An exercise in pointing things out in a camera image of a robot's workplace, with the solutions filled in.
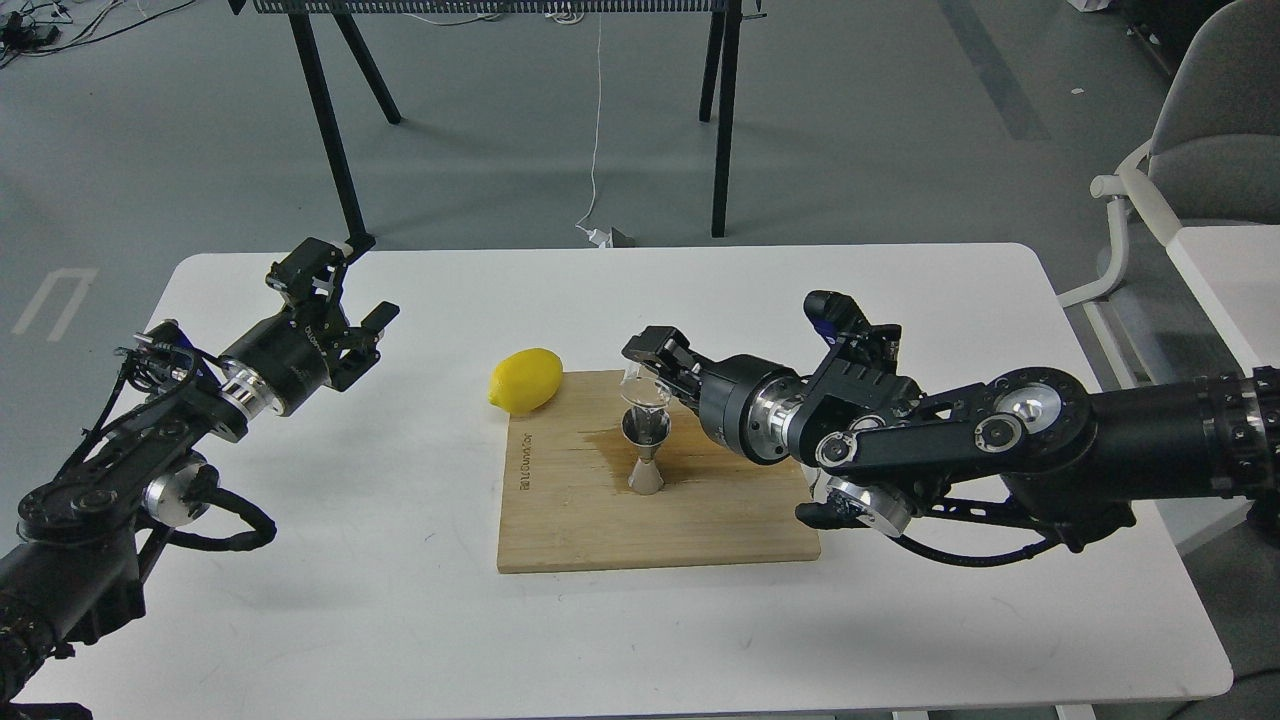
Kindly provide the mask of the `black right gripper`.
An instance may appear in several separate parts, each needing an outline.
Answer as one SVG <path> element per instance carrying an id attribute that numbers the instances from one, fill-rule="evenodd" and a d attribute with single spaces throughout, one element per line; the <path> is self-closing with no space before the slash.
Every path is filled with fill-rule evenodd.
<path id="1" fill-rule="evenodd" d="M 648 325 L 621 354 L 659 378 L 623 378 L 623 423 L 672 419 L 700 421 L 718 445 L 760 465 L 788 456 L 785 425 L 800 404 L 801 377 L 791 368 L 753 355 L 710 360 L 690 348 L 672 325 Z"/>

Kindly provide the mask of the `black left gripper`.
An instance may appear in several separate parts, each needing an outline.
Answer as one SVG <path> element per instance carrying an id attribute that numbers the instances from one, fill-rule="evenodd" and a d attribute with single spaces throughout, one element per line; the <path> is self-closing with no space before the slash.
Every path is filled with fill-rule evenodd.
<path id="1" fill-rule="evenodd" d="M 284 260 L 273 263 L 266 284 L 282 295 L 284 307 L 262 319 L 220 354 L 227 369 L 248 369 L 273 396 L 270 406 L 289 416 L 320 386 L 346 392 L 380 360 L 378 350 L 385 328 L 401 307 L 383 301 L 358 325 L 347 325 L 340 314 L 340 291 L 349 264 L 375 245 L 370 234 L 356 234 L 334 245 L 306 238 Z M 307 310 L 319 315 L 302 316 Z M 328 338 L 328 365 L 323 341 L 334 311 L 340 328 Z"/>

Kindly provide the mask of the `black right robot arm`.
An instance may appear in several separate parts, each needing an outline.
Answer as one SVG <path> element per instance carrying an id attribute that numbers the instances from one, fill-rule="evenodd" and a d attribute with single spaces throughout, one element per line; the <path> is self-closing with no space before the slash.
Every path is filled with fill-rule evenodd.
<path id="1" fill-rule="evenodd" d="M 751 355 L 713 361 L 669 325 L 622 355 L 654 372 L 718 445 L 760 465 L 787 457 L 827 475 L 795 518 L 867 527 L 936 562 L 996 568 L 1132 527 L 1151 498 L 1247 497 L 1277 543 L 1277 370 L 1091 393 L 1027 366 L 927 395 L 899 375 L 901 329 L 855 301 L 803 305 L 828 350 L 810 375 Z"/>

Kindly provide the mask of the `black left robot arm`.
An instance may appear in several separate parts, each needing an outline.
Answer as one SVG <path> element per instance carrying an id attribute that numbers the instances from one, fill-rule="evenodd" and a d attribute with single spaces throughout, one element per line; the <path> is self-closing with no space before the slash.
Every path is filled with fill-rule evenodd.
<path id="1" fill-rule="evenodd" d="M 358 324 L 340 306 L 366 233 L 334 245 L 307 238 L 274 263 L 266 284 L 282 309 L 223 354 L 196 347 L 174 320 L 140 333 L 95 425 L 54 478 L 19 503 L 19 544 L 1 568 L 5 719 L 87 719 L 77 703 L 19 705 L 49 659 L 67 659 L 145 615 L 145 582 L 161 552 L 243 552 L 270 543 L 273 519 L 225 489 L 196 450 L 207 436 L 237 442 L 269 410 L 289 416 L 320 387 L 348 389 L 380 357 L 399 309 L 379 304 Z M 131 387 L 145 401 L 114 415 Z"/>

